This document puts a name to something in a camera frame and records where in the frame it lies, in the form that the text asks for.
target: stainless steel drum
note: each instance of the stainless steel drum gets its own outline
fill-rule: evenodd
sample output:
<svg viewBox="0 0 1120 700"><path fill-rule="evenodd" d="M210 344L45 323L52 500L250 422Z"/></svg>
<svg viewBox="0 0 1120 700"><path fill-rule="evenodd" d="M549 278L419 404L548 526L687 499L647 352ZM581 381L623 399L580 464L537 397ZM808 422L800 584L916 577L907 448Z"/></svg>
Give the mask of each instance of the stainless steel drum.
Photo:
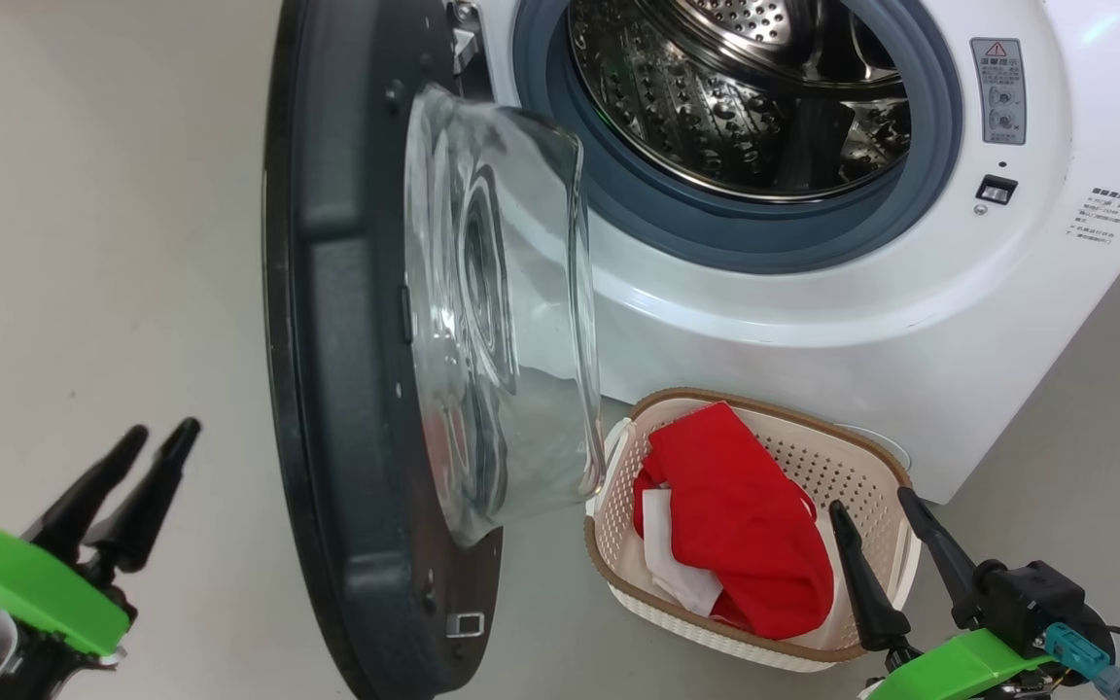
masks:
<svg viewBox="0 0 1120 700"><path fill-rule="evenodd" d="M660 17L647 21L638 0L573 0L570 43L604 121L672 176L716 195L805 203L866 185L911 147L911 109L896 71L843 4L653 6ZM717 69L699 59L692 40L676 39L688 30L663 28L674 21L666 8L706 21L724 40L753 49L755 60ZM832 22L846 31L832 31ZM837 34L849 40L832 39ZM721 56L721 65L729 62Z"/></svg>

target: white cloth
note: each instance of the white cloth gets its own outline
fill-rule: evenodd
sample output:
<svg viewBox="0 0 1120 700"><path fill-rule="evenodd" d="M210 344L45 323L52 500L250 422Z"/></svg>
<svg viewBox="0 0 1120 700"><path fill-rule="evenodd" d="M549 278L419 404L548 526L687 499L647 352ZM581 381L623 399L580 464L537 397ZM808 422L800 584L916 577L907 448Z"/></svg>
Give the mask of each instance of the white cloth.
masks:
<svg viewBox="0 0 1120 700"><path fill-rule="evenodd" d="M672 491L653 488L642 492L642 543L645 568L654 585L665 589L682 608L693 615L710 616L711 607L725 587L715 572L688 567L672 558Z"/></svg>

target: floor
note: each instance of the floor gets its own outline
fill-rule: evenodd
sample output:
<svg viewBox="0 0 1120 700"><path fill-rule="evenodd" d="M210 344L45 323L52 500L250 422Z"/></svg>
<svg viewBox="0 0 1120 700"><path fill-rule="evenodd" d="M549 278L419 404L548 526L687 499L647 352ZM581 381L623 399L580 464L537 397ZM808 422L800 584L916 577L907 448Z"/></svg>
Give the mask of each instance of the floor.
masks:
<svg viewBox="0 0 1120 700"><path fill-rule="evenodd" d="M123 580L142 613L129 659L65 700L349 696L304 592L263 373L277 8L0 0L0 526L26 528L134 422L206 426L150 567ZM939 514L974 557L1046 559L1120 623L1120 282ZM844 699L879 673L784 674L651 628L588 566L579 510L505 549L488 656L458 699ZM922 567L918 646L951 633L946 608Z"/></svg>

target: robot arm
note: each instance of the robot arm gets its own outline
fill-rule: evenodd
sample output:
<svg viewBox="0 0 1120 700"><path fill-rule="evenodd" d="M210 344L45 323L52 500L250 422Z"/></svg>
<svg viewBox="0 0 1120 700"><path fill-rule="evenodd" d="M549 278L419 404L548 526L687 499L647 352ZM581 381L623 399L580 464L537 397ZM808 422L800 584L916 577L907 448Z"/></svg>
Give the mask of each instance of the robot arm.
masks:
<svg viewBox="0 0 1120 700"><path fill-rule="evenodd" d="M82 669L113 669L137 608L115 572L140 571L202 426L186 418L110 517L90 526L148 438L133 427L22 536L0 531L0 700L54 697ZM94 554L80 561L80 547Z"/></svg>
<svg viewBox="0 0 1120 700"><path fill-rule="evenodd" d="M1092 682L1120 700L1120 669L1108 626L1086 606L1083 588L1045 562L1009 569L996 559L973 563L914 489L897 493L911 528L927 544L952 599L953 623L969 631L921 654L862 556L862 538L839 501L829 515L858 637L888 652L888 678L867 700L1019 700L1049 697L1062 685Z"/></svg>

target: warning label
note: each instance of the warning label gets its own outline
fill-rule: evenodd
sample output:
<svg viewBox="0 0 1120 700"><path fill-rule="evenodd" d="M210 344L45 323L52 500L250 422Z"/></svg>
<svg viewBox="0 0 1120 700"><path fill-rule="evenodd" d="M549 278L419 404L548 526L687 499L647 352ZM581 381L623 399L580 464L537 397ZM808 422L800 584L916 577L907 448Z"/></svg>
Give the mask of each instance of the warning label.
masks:
<svg viewBox="0 0 1120 700"><path fill-rule="evenodd" d="M1017 39L972 39L983 105L983 140L1023 146L1027 142L1027 81Z"/></svg>
<svg viewBox="0 0 1120 700"><path fill-rule="evenodd" d="M1089 243L1111 245L1120 231L1120 192L1092 187L1092 194L1074 212L1065 235Z"/></svg>

